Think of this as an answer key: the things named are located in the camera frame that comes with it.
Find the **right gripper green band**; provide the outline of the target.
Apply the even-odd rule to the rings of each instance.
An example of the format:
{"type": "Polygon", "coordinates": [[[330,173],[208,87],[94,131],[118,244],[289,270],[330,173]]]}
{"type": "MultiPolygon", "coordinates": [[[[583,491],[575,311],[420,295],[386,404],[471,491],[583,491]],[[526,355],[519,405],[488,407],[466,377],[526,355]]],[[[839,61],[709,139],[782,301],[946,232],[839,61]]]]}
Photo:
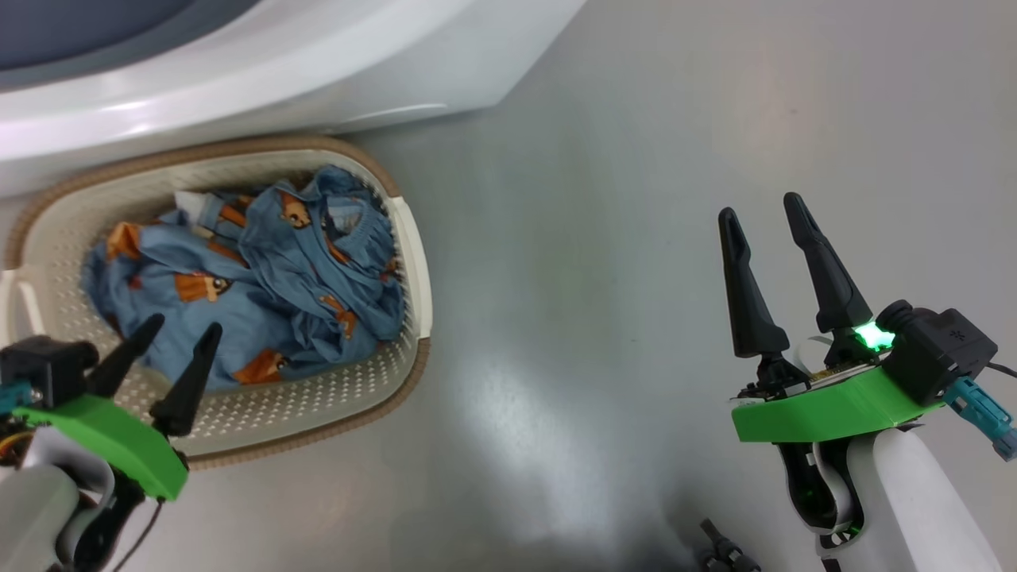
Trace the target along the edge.
{"type": "Polygon", "coordinates": [[[842,261],[821,231],[799,193],[783,197],[795,245],[806,258],[822,333],[858,350],[818,373],[793,365],[783,355],[791,347],[784,329],[774,323],[751,269],[752,251],[740,219],[731,207],[718,214],[722,268],[733,353],[759,358],[758,380],[733,399],[731,419],[744,443],[810,444],[901,427],[938,408],[908,397],[882,367],[889,358],[892,334],[858,328],[874,319],[842,261]]]}

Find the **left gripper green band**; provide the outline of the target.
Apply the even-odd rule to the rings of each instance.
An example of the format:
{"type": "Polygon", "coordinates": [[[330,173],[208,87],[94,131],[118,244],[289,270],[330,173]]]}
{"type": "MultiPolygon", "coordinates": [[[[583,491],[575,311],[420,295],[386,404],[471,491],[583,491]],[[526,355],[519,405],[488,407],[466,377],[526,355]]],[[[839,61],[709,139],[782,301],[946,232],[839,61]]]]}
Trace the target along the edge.
{"type": "Polygon", "coordinates": [[[149,314],[99,362],[86,377],[91,395],[50,409],[17,407],[12,414],[29,427],[47,424],[61,431],[137,482],[146,496],[174,502],[188,481],[189,469],[166,438],[186,437],[193,428],[221,341],[221,323],[211,323],[171,390],[149,407],[155,428],[106,399],[115,397],[134,362],[149,350],[163,325],[163,314],[149,314]]]}

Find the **blue printed clothes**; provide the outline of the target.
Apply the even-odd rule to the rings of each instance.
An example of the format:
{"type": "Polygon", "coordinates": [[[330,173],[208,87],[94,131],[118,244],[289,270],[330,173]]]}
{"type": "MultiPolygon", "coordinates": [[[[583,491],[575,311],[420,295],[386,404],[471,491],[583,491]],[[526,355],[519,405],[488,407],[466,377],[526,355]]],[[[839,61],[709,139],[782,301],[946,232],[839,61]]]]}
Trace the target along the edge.
{"type": "Polygon", "coordinates": [[[176,195],[117,223],[83,265],[92,307],[121,337],[164,325],[143,365],[175,381],[212,323],[207,390],[295,381],[365,361],[404,322],[392,222],[377,189],[340,167],[305,181],[176,195]]]}

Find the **cream perforated laundry basket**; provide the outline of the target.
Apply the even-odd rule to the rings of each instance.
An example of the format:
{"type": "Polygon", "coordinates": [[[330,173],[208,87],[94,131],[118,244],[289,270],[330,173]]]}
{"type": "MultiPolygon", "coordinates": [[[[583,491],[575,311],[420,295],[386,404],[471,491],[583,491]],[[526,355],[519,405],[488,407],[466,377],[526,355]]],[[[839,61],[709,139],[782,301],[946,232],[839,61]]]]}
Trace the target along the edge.
{"type": "Polygon", "coordinates": [[[273,135],[190,146],[95,168],[37,193],[0,229],[0,341],[31,334],[86,340],[106,355],[118,337],[81,289],[87,251],[116,222],[170,209],[175,191],[215,191],[310,176],[335,165],[367,182],[392,221],[404,323],[374,355],[300,381],[233,388],[201,402],[190,435],[175,439],[193,470],[291,451],[367,426],[393,412],[427,365],[433,326],[429,270],[416,221],[381,164],[327,135],[273,135]]]}

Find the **white front-load washing machine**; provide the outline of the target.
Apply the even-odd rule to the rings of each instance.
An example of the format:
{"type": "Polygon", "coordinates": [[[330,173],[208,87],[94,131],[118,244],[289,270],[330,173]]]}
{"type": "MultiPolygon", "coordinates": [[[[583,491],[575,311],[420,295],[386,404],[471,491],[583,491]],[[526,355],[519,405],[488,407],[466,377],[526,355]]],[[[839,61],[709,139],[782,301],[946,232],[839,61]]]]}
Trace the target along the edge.
{"type": "Polygon", "coordinates": [[[491,107],[586,0],[0,0],[0,199],[99,165],[491,107]]]}

